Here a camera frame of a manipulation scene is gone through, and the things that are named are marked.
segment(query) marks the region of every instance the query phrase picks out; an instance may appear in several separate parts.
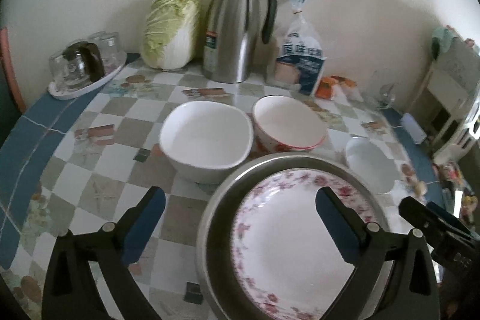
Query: blue gripper pad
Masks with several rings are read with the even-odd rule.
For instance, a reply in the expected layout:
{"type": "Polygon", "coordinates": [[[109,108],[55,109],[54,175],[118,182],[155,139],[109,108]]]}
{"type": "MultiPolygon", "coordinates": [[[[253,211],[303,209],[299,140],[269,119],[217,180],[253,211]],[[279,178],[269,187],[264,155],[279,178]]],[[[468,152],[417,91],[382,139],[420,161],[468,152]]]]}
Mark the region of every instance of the blue gripper pad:
{"type": "Polygon", "coordinates": [[[315,206],[343,260],[356,266],[361,258],[359,240],[340,211],[322,189],[317,192],[315,206]]]}
{"type": "Polygon", "coordinates": [[[157,226],[158,220],[162,217],[165,204],[166,198],[163,190],[160,187],[152,187],[135,207],[143,207],[143,210],[133,222],[123,241],[121,261],[124,265],[128,266],[138,262],[148,240],[152,236],[153,230],[157,226]]]}

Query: bowl with red rim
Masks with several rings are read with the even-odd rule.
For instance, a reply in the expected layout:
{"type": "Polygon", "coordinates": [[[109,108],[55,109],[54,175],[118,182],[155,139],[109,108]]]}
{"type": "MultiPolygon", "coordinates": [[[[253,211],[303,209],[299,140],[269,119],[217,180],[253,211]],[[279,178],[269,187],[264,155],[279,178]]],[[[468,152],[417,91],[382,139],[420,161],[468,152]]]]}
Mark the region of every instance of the bowl with red rim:
{"type": "Polygon", "coordinates": [[[256,142],[268,152],[310,151],[327,134],[326,124],[310,107],[283,95],[259,99],[252,117],[256,142]]]}

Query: orange package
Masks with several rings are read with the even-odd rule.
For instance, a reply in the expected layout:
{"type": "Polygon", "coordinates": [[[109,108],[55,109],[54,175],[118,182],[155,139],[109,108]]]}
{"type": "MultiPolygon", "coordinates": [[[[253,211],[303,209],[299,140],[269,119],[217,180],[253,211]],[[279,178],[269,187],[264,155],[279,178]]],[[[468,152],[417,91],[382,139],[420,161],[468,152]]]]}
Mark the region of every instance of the orange package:
{"type": "Polygon", "coordinates": [[[343,76],[332,76],[332,78],[338,81],[340,87],[342,88],[342,91],[348,99],[358,100],[360,102],[363,101],[363,98],[357,88],[357,84],[352,79],[348,79],[343,76]]]}
{"type": "Polygon", "coordinates": [[[320,79],[315,97],[322,99],[333,99],[333,86],[338,84],[338,80],[331,76],[324,76],[320,79]]]}

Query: floral plate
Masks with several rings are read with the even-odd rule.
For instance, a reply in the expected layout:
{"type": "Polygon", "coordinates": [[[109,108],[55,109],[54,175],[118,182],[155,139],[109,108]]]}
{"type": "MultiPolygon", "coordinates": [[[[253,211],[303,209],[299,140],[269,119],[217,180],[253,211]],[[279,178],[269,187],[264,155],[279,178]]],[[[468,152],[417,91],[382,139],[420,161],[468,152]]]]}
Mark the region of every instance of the floral plate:
{"type": "Polygon", "coordinates": [[[290,169],[268,177],[243,199],[230,238],[236,277],[247,297],[276,320],[319,319],[350,277],[315,207],[330,186],[364,222],[373,207],[352,185],[328,172],[290,169]]]}

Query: glass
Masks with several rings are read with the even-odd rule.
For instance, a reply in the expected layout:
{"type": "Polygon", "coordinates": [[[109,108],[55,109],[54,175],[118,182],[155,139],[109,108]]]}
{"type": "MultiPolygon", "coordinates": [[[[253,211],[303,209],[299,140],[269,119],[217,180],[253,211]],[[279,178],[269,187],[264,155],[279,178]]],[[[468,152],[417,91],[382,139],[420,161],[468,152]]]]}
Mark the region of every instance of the glass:
{"type": "Polygon", "coordinates": [[[98,31],[93,34],[90,34],[90,36],[87,37],[87,40],[90,41],[91,43],[99,44],[100,43],[100,37],[105,35],[106,31],[98,31]]]}
{"type": "Polygon", "coordinates": [[[398,73],[393,69],[376,70],[369,80],[365,100],[376,110],[385,110],[395,102],[398,73]]]}
{"type": "Polygon", "coordinates": [[[99,49],[102,56],[105,74],[109,74],[119,66],[119,34],[107,33],[99,38],[99,49]]]}
{"type": "Polygon", "coordinates": [[[49,67],[57,91],[65,91],[67,88],[65,78],[68,76],[68,61],[63,57],[63,51],[58,51],[50,56],[49,67]]]}
{"type": "Polygon", "coordinates": [[[74,55],[68,60],[68,72],[65,77],[67,90],[75,91],[90,85],[90,77],[86,70],[80,49],[76,49],[74,55]]]}

